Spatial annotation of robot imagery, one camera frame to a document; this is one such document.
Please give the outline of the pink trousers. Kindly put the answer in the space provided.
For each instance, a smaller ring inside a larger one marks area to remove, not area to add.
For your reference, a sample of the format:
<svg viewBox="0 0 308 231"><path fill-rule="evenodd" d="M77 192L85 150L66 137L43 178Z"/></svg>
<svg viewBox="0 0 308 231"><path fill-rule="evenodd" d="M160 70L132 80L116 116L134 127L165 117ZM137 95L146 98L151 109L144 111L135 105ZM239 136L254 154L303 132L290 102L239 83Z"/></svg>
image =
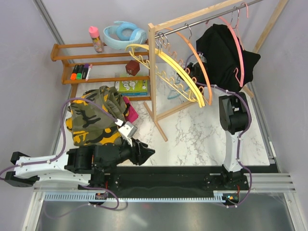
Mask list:
<svg viewBox="0 0 308 231"><path fill-rule="evenodd" d="M124 111L124 117L128 122L133 123L134 121L138 119L139 114L135 111L128 97L123 96L123 100L126 104L126 109Z"/></svg>

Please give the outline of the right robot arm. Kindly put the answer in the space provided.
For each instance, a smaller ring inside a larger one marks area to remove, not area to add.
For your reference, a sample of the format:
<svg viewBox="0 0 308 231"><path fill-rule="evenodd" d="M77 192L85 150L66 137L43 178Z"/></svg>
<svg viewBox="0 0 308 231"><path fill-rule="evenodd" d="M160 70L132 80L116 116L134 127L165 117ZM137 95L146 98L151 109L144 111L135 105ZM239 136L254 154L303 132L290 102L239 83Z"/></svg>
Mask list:
<svg viewBox="0 0 308 231"><path fill-rule="evenodd" d="M219 175L207 175L205 188L210 190L250 190L251 171L242 162L244 134L251 126L252 118L246 95L243 92L213 87L225 95L218 98L219 119L226 134L225 159Z"/></svg>

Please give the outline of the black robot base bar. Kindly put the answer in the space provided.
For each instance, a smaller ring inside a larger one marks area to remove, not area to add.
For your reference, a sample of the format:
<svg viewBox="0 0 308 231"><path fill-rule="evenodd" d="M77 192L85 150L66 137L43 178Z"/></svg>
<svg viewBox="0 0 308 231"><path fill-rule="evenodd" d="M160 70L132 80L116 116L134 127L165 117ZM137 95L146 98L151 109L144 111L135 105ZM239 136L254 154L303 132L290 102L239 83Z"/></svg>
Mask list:
<svg viewBox="0 0 308 231"><path fill-rule="evenodd" d="M171 199L211 197L214 191L245 191L249 172L265 176L278 173L277 166L251 166L235 179L218 166L199 167L117 167L90 180L91 188L106 188L119 198Z"/></svg>

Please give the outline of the yellow hanger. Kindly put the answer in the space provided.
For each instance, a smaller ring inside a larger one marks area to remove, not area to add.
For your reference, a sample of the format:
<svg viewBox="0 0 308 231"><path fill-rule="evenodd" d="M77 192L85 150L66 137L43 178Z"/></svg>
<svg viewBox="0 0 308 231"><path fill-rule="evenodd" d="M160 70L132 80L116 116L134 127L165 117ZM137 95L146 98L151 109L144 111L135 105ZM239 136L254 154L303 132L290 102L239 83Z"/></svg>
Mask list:
<svg viewBox="0 0 308 231"><path fill-rule="evenodd" d="M157 48L155 48L154 50L155 55L158 56L166 64L168 64L179 77L168 76L165 71L159 70L157 65L155 65L154 68L155 75L160 77L163 81L165 81L173 89L173 91L177 92L178 95L181 95L190 102L193 103L197 102L200 108L204 107L206 104L211 105L212 103L211 87L208 92L209 98L207 99L204 96L204 87L202 86L198 87L196 80L193 80L193 77L189 76L188 68L184 67L183 60L176 59L177 53L175 51L170 54L166 54L164 52L164 49L166 51L169 51L170 48L170 43L167 37L163 33L156 34L156 36L158 36L158 38L157 41L155 39L155 43L157 45ZM192 49L193 54L197 58L199 64L202 64L201 58L197 54L192 44L181 33L180 37L182 37L183 40L187 43L187 45ZM128 50L129 54L135 61L139 62L149 70L152 70L150 60L145 60L144 58L141 57L141 54L137 55L137 52L135 50L139 48L147 50L150 53L149 45L142 45L137 43L132 43L127 45L125 51Z"/></svg>
<svg viewBox="0 0 308 231"><path fill-rule="evenodd" d="M168 76L168 74L155 67L155 73L166 83L168 83L174 90L180 93L184 98L190 102L197 102L200 107L204 107L208 103L209 96L206 98L204 96L205 88L197 85L197 80L194 76L190 76L192 71L188 69L185 61L178 56L176 50L171 46L167 36L159 32L156 34L158 36L157 41L160 43L159 48L155 50L155 54L166 64L168 64L176 74L179 74L183 81L186 83L188 89L185 90L183 84L176 84L174 77Z"/></svg>

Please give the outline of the blue hanger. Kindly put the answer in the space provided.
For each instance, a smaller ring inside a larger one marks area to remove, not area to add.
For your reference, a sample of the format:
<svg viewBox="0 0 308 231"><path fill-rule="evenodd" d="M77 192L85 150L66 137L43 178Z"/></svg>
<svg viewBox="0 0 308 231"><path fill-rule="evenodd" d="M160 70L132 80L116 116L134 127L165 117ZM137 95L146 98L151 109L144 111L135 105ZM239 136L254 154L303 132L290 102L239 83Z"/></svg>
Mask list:
<svg viewBox="0 0 308 231"><path fill-rule="evenodd" d="M177 74L177 77L175 78L175 80L176 80L176 84L184 83L182 77L179 74ZM172 99L175 99L179 96L180 96L180 93L178 93L176 90L170 90L170 92L167 96L167 99L172 100Z"/></svg>

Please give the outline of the camouflage yellow trousers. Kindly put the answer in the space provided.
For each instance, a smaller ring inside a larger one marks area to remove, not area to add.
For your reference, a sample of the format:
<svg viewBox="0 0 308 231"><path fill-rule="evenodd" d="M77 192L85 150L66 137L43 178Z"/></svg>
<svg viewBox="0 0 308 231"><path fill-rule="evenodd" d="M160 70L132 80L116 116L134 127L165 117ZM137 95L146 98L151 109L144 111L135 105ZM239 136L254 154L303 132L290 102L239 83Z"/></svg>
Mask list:
<svg viewBox="0 0 308 231"><path fill-rule="evenodd" d="M73 100L68 106L71 117L65 125L71 132L75 146L122 144L121 134L113 118L127 121L131 113L131 104L115 87L101 86L85 92L82 99L90 100L95 106L83 100Z"/></svg>

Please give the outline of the orange hanger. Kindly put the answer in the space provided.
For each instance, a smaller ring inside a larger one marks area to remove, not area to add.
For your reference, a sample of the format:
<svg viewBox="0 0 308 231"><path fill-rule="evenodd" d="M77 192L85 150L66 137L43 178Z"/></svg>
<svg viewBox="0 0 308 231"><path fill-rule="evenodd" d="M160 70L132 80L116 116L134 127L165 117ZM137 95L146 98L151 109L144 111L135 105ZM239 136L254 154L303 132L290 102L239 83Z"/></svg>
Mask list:
<svg viewBox="0 0 308 231"><path fill-rule="evenodd" d="M204 76L204 79L205 79L205 82L206 84L203 86L202 84L200 84L200 86L202 86L203 88L206 86L207 87L207 90L208 90L208 94L209 94L209 98L208 100L205 99L205 101L211 105L212 104L212 89L211 89L211 85L210 85L210 81L209 81L209 78L208 78L208 75L207 75L207 72L206 72L206 69L203 65L203 62L201 60L201 58L199 57L196 49L193 47L193 45L191 44L190 40L187 39L184 35L182 35L180 32L176 32L176 34L178 36L180 36L186 43L187 45L189 46L189 48L191 49L191 51L193 52L194 56L196 57L198 63L199 63L199 66L202 70L202 73L203 73L203 76Z"/></svg>

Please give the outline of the pink hanger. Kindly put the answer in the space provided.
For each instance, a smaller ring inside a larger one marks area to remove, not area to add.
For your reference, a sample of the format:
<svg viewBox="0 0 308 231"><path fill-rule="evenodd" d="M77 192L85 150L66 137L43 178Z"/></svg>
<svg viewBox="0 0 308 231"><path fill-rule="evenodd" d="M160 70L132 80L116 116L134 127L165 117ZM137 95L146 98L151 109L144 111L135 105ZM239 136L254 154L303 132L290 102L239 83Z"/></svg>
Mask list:
<svg viewBox="0 0 308 231"><path fill-rule="evenodd" d="M241 70L241 77L237 79L237 81L240 84L240 87L243 88L243 86L245 85L245 81L249 80L249 77L246 76L246 74L248 73L248 70L245 67L245 52L246 50L242 47L242 41L241 38L238 37L237 35L237 27L233 27L231 25L231 22L228 22L223 16L219 16L218 17L219 20L221 20L221 24L222 25L226 25L228 27L228 29L230 30L234 40L235 40L235 44L236 44L236 48L238 51L238 55L239 55L239 61L240 61L240 70Z"/></svg>

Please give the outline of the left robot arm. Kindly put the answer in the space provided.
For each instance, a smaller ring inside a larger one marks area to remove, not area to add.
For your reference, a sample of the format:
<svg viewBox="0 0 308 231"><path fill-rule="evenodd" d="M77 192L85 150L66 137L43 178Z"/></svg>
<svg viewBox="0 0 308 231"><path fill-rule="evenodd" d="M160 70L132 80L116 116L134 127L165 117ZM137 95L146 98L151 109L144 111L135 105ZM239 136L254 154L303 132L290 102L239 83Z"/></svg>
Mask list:
<svg viewBox="0 0 308 231"><path fill-rule="evenodd" d="M4 181L14 187L32 187L34 184L64 183L72 186L89 186L101 189L105 174L129 160L134 165L144 164L155 150L140 140L132 144L80 146L70 149L60 157L56 155L30 157L14 152L12 170L5 171Z"/></svg>

